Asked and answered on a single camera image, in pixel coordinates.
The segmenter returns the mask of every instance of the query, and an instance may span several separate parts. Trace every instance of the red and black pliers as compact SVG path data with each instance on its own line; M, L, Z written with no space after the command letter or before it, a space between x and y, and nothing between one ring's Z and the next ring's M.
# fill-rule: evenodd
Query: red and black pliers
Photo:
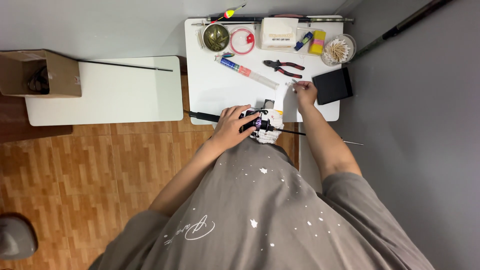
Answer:
M290 77L294 77L294 78L299 78L301 79L302 76L300 74L293 74L293 73L290 73L286 70L284 70L283 68L281 68L280 66L290 66L290 67L294 67L296 69L300 69L300 70L304 70L305 67L302 67L300 65L297 65L295 63L291 63L291 62L280 62L280 60L277 60L276 62L275 61L271 61L271 60L265 60L264 61L264 64L269 66L269 67L273 67L275 69L275 71L280 71L281 73L287 75L287 76L290 76Z

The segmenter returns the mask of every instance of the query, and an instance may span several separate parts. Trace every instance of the plastic tube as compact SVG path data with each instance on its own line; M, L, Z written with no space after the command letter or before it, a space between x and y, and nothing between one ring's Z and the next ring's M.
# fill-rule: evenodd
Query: plastic tube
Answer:
M255 80L255 81L263 84L264 86L268 86L268 87L272 88L273 90L276 90L279 86L278 83L268 79L267 77L264 77L264 76L258 74L257 72L253 72L253 71L251 71L250 69L248 69L244 66L240 66L238 64L235 64L234 62L232 62L232 61L230 61L226 58L222 57L222 59L219 61L219 63L233 69L234 71L242 74L243 76L247 76L250 79Z

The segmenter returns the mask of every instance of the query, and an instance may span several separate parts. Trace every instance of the white table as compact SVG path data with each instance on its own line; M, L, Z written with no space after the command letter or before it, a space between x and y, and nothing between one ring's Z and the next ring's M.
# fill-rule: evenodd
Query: white table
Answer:
M190 110L219 115L226 108L235 105L251 104L259 108L265 99L275 100L275 109L283 111L283 122L302 122L298 112L297 99L291 87L285 85L291 82L292 78L274 72L273 68L264 65L263 60L280 60L281 62L293 62L305 67L300 71L292 67L285 67L285 70L301 74L300 80L311 81L313 76L324 74L341 68L326 66L320 56L299 55L295 53L262 50L259 49L260 25L240 25L255 31L256 48L245 56L234 56L230 61L245 66L254 72L269 78L280 84L275 91L252 79L249 79L234 70L214 61L216 53L207 49L201 49L196 36L199 26L192 26L194 23L205 22L206 19L187 19L185 21L185 42L187 47L188 85L190 95ZM239 25L226 25L227 29L239 27ZM299 23L299 27L308 27L307 23ZM322 29L326 32L326 40L329 40L343 33L343 23L311 23L311 28ZM317 109L323 114L327 121L338 120L340 101L326 105L318 105ZM193 124L209 124L211 122L191 118Z
M173 70L79 63L81 98L25 98L32 126L178 121L183 118L176 56L96 60Z

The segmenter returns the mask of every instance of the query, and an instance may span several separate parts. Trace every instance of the gray wall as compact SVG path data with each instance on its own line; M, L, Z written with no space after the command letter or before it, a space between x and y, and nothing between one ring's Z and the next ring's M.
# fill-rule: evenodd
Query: gray wall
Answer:
M185 55L183 22L242 0L0 0L0 50L84 59ZM332 14L345 0L249 1L238 14Z
M358 47L427 0L365 0ZM438 270L480 265L480 1L457 0L348 66L331 123L365 178Z

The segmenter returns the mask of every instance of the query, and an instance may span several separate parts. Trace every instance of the round plastic container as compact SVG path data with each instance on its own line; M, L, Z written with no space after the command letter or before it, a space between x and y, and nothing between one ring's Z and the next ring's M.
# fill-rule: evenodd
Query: round plastic container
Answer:
M339 40L344 40L346 45L350 48L348 50L347 58L344 61L341 61L341 62L335 61L335 59L333 59L332 55L330 54L330 52L328 50L328 47L331 46L332 41L337 39L337 38ZM347 35L347 34L341 34L341 35L338 35L338 36L334 37L333 39L329 40L329 42L325 45L324 51L320 55L320 58L322 58L322 61L325 63L325 65L333 67L333 66L336 66L338 64L343 64L343 63L346 63L346 62L350 61L350 59L352 59L352 57L355 55L355 52L357 52L357 44L355 43L355 40L353 39L353 37L350 36L350 35Z
M244 27L237 27L230 34L230 49L238 55L249 54L255 48L255 35Z

